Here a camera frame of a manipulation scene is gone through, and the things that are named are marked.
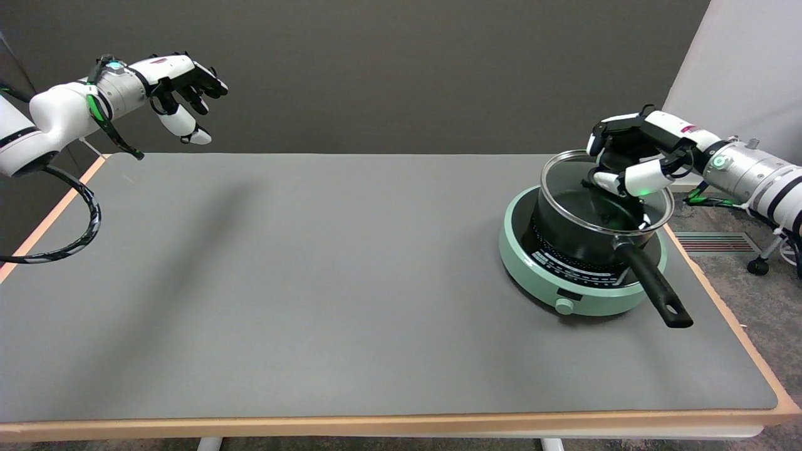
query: wheel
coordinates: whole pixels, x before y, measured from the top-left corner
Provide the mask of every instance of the wheel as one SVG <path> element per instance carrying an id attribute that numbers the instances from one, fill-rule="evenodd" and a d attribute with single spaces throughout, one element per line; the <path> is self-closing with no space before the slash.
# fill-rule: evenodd
<path id="1" fill-rule="evenodd" d="M 768 263 L 756 258 L 747 264 L 747 271 L 754 275 L 766 275 L 768 274 Z"/>

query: robot finger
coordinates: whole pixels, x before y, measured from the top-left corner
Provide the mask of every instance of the robot finger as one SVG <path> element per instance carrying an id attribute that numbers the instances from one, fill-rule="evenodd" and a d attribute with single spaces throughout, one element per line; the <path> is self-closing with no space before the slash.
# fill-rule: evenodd
<path id="1" fill-rule="evenodd" d="M 205 128 L 201 127 L 192 114 L 182 105 L 172 114 L 160 115 L 162 125 L 173 135 L 180 138 L 184 144 L 208 144 L 212 137 Z"/>
<path id="2" fill-rule="evenodd" d="M 229 93 L 229 87 L 206 67 L 195 62 L 195 77 L 192 86 L 212 99 L 219 99 Z"/>
<path id="3" fill-rule="evenodd" d="M 209 107 L 201 98 L 201 94 L 199 94 L 194 87 L 187 85 L 180 87 L 177 91 L 181 97 L 184 97 L 184 99 L 192 105 L 192 109 L 198 112 L 198 114 L 206 115 L 209 113 Z"/>

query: table edge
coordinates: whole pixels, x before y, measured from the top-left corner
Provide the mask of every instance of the table edge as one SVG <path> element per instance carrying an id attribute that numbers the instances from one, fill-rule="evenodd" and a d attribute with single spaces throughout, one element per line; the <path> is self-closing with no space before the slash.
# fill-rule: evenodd
<path id="1" fill-rule="evenodd" d="M 80 180 L 86 184 L 105 162 L 98 158 Z M 25 254 L 75 198 L 70 190 L 51 210 L 15 255 Z M 425 433 L 477 433 L 554 429 L 634 427 L 769 426 L 802 417 L 766 360 L 752 344 L 732 310 L 721 299 L 702 269 L 688 256 L 668 225 L 664 227 L 680 254 L 710 295 L 741 345 L 777 396 L 773 409 L 610 411 L 420 416 L 327 416 L 298 418 L 210 418 L 120 421 L 44 421 L 0 424 L 0 441 L 63 441 L 161 437 L 358 436 Z M 17 265 L 0 267 L 0 284 Z"/>

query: carpet floor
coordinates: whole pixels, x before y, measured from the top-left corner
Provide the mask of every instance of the carpet floor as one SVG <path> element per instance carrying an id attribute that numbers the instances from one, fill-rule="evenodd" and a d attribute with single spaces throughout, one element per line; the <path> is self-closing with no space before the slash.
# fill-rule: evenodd
<path id="1" fill-rule="evenodd" d="M 771 231 L 745 214 L 689 208 L 678 203 L 676 231 L 745 232 L 760 248 Z M 694 256 L 732 309 L 760 354 L 797 404 L 802 405 L 802 296 L 793 266 L 775 254 L 763 277 L 749 274 L 749 257 Z M 199 439 L 69 441 L 0 445 L 0 451 L 191 451 Z M 745 441 L 566 440 L 566 451 L 802 451 L 802 421 L 766 428 Z M 355 437 L 228 438 L 224 451 L 523 451 L 541 449 L 533 439 L 404 439 Z"/>

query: pot handle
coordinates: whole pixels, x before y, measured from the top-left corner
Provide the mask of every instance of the pot handle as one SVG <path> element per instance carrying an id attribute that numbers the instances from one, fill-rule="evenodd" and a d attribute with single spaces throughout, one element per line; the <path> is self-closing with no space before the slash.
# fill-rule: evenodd
<path id="1" fill-rule="evenodd" d="M 694 320 L 679 302 L 674 288 L 641 248 L 632 243 L 621 243 L 615 248 L 615 256 L 638 276 L 643 290 L 668 327 L 683 329 L 693 326 Z"/>

